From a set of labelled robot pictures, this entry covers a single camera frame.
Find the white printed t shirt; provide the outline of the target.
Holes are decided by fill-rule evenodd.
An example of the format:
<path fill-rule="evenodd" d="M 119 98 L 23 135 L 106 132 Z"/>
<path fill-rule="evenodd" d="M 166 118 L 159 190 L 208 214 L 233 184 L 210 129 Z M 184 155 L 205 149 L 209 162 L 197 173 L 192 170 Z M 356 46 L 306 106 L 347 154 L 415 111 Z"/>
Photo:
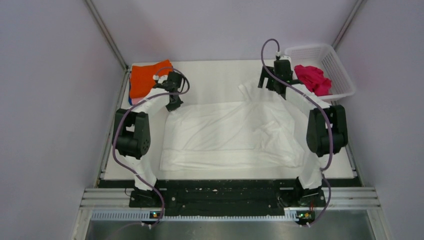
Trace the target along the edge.
<path fill-rule="evenodd" d="M 160 169 L 211 171 L 297 168 L 305 151 L 295 136 L 295 119 L 285 101 L 250 84 L 243 99 L 187 105 L 165 123 Z"/>

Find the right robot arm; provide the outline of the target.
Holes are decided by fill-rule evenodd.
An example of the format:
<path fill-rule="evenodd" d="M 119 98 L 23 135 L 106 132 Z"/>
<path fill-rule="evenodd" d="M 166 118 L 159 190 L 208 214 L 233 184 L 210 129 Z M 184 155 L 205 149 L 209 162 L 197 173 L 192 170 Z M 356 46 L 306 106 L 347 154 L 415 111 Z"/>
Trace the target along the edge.
<path fill-rule="evenodd" d="M 347 120 L 343 106 L 321 100 L 293 74 L 291 62 L 277 58 L 273 66 L 262 66 L 258 87 L 277 93 L 307 117 L 305 140 L 314 157 L 303 165 L 292 194 L 297 205 L 307 206 L 319 196 L 334 155 L 348 143 Z"/>

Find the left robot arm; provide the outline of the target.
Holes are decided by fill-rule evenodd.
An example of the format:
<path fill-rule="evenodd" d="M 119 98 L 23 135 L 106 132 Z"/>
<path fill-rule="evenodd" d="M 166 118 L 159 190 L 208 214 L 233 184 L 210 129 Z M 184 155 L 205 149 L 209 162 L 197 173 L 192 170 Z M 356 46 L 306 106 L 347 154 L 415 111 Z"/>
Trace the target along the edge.
<path fill-rule="evenodd" d="M 160 193 L 155 189 L 157 177 L 149 161 L 143 160 L 151 146 L 150 120 L 162 109 L 177 110 L 183 104 L 180 96 L 187 93 L 190 83 L 187 77 L 174 68 L 169 73 L 153 75 L 155 84 L 147 96 L 128 109 L 119 108 L 114 115 L 112 157 L 121 167 L 134 176 L 134 191 L 131 196 L 149 207 L 160 202 Z"/>

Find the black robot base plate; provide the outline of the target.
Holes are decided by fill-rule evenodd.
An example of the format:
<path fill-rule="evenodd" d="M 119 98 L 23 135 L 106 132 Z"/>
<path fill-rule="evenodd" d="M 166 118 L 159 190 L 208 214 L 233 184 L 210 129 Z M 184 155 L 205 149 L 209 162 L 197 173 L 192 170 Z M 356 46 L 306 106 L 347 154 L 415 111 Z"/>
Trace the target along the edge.
<path fill-rule="evenodd" d="M 152 199 L 133 198 L 134 180 L 101 180 L 101 189 L 123 188 L 130 197 L 130 207 L 166 207 L 172 197 L 183 197 L 196 203 L 241 203 L 253 199 L 275 199 L 283 207 L 305 207 L 318 201 L 319 196 L 302 200 L 293 199 L 294 179 L 271 180 L 158 180 L 155 188 L 159 191 Z"/>

